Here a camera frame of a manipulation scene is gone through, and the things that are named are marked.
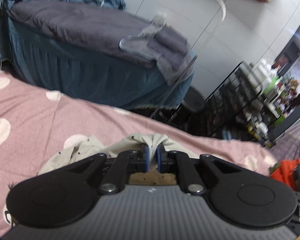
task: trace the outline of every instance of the metal screw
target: metal screw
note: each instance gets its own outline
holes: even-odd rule
[[[112,183],[105,183],[100,186],[100,189],[104,192],[114,192],[116,188],[117,187]]]
[[[189,185],[188,190],[190,192],[199,193],[203,191],[203,186],[199,184],[191,184]]]

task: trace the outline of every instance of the bed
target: bed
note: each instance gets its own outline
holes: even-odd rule
[[[20,22],[16,14],[10,13],[18,5],[19,14],[23,14],[29,1],[33,0],[7,0],[8,13],[0,17],[2,58],[12,62],[18,74],[29,84],[48,90],[59,90],[72,98],[123,109],[153,108],[158,105],[172,109],[181,103],[193,75],[179,83],[162,105],[162,98],[171,86],[165,82],[154,62],[143,60],[143,65],[150,66],[144,67],[140,60],[136,62],[122,59],[92,47],[77,46],[77,42],[69,43],[49,37],[40,28],[30,27]],[[125,7],[124,0],[59,1],[80,2],[96,9],[102,6],[122,10]],[[150,24],[135,16],[130,17],[144,22],[138,26]]]
[[[256,143],[192,136],[123,109],[26,84],[0,71],[0,235],[9,229],[3,218],[9,184],[36,176],[54,154],[91,135],[109,146],[136,132],[166,134],[197,156],[214,154],[264,175],[276,162]]]

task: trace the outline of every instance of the pink bedsheet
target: pink bedsheet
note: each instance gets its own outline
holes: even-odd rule
[[[0,235],[9,229],[2,216],[9,183],[35,176],[64,145],[85,136],[94,135],[109,146],[135,132],[166,134],[198,155],[214,153],[265,175],[275,162],[255,143],[191,136],[146,117],[72,99],[0,72]]]

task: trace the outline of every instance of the cream fabric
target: cream fabric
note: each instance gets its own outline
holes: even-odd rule
[[[90,136],[89,138],[77,142],[76,144],[56,153],[40,169],[39,174],[53,171],[97,153],[106,153],[108,158],[116,158],[120,152],[127,150],[140,150],[142,143],[147,144],[149,147],[151,169],[153,170],[157,168],[157,165],[154,162],[154,156],[155,151],[161,142],[163,143],[166,151],[176,150],[187,153],[190,158],[199,157],[197,154],[171,140],[167,135],[162,134],[135,133],[128,135],[126,138],[108,147],[104,147],[97,138]]]

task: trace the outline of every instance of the orange cloth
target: orange cloth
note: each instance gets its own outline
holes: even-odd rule
[[[293,190],[296,189],[296,184],[293,179],[292,171],[300,163],[300,158],[293,161],[281,161],[281,166],[277,168],[270,177],[287,184]]]

